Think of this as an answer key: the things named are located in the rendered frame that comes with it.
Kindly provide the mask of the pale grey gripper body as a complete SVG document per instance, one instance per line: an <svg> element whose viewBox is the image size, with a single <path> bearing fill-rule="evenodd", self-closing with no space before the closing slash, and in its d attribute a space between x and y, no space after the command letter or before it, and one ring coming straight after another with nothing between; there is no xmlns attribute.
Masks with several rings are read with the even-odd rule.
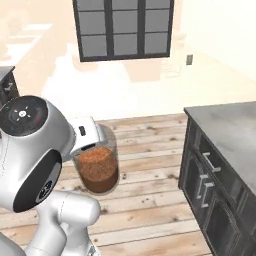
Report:
<svg viewBox="0 0 256 256"><path fill-rule="evenodd" d="M106 146L108 144L108 138L107 138L107 134L105 133L104 127L101 124L97 123L96 129L99 136L99 140L96 143L96 146L97 147Z"/></svg>

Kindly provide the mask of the glass jar with brown contents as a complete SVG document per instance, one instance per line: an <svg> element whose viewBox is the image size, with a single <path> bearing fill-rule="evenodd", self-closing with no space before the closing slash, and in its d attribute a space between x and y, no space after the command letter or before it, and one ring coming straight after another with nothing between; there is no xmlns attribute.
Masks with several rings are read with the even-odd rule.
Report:
<svg viewBox="0 0 256 256"><path fill-rule="evenodd" d="M73 158L85 189L94 194L108 193L119 181L116 136L106 125L100 124L99 128L105 136L104 141Z"/></svg>

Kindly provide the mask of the dark grey cabinet door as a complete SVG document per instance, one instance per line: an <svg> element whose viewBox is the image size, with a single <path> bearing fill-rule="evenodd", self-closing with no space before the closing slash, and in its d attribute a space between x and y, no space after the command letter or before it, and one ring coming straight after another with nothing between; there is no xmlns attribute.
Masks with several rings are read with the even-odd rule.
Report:
<svg viewBox="0 0 256 256"><path fill-rule="evenodd" d="M231 256L240 231L227 203L218 195L214 196L205 232L215 256Z"/></svg>
<svg viewBox="0 0 256 256"><path fill-rule="evenodd" d="M201 210L202 199L197 199L199 175L206 174L194 153L190 153L185 167L185 180L183 183L184 192L194 212L198 214Z"/></svg>

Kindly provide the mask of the dark grey counter cabinet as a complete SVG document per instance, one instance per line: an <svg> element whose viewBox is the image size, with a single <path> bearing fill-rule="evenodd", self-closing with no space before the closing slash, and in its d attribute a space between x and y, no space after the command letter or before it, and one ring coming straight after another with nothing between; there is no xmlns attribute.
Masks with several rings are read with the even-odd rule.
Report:
<svg viewBox="0 0 256 256"><path fill-rule="evenodd" d="M14 78L14 66L0 66L0 109L10 100L19 97Z"/></svg>

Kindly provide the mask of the dark grey island cabinet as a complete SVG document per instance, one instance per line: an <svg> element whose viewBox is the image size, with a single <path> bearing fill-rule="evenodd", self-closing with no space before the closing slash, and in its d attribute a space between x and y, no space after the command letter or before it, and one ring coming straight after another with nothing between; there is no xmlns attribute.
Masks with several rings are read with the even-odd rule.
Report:
<svg viewBox="0 0 256 256"><path fill-rule="evenodd" d="M214 196L218 195L230 208L240 231L231 256L256 256L256 101L221 105L196 106L184 109L188 117L178 187L184 192L185 167L190 153L194 153L209 182L215 186L209 195L209 207L196 214L203 236ZM202 132L217 152L231 167L244 188L242 199L236 205L210 172L195 148L196 132Z"/></svg>

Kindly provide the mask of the dark framed window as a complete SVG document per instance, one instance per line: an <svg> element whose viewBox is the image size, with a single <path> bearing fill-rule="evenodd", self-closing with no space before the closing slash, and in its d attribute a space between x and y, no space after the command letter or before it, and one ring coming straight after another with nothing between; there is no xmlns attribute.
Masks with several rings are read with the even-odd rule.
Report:
<svg viewBox="0 0 256 256"><path fill-rule="evenodd" d="M170 55L174 0L72 0L82 62Z"/></svg>

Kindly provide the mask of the dark grey drawer front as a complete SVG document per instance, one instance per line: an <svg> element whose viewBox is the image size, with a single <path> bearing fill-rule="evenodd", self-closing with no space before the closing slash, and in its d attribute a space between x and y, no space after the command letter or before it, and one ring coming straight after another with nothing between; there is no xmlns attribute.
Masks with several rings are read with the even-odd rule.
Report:
<svg viewBox="0 0 256 256"><path fill-rule="evenodd" d="M206 166L210 169L210 172L222 185L223 189L230 196L232 201L238 205L239 201L242 199L244 188L241 181L232 171L228 163L223 159L223 157L217 152L213 145L208 141L207 137L200 131L196 132L195 148L199 153L200 157L205 162ZM215 167L221 167L220 172L213 173L209 164L205 161L202 153L210 152L209 159Z"/></svg>

